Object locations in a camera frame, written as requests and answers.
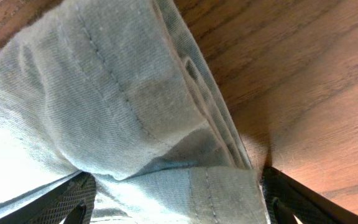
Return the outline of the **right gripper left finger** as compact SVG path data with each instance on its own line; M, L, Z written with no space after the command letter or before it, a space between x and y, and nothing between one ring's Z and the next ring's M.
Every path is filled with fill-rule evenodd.
M90 224L94 177L81 172L34 202L0 218L0 224Z

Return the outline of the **light blue t-shirt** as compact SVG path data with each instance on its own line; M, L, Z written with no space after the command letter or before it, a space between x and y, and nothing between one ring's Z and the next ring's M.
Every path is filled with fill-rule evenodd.
M268 223L172 1L63 1L0 50L0 218L79 172L93 223Z

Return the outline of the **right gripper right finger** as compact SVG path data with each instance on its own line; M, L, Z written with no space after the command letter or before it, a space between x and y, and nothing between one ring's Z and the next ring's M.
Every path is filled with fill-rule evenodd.
M358 223L358 215L355 213L340 207L273 167L264 169L262 189L271 223Z

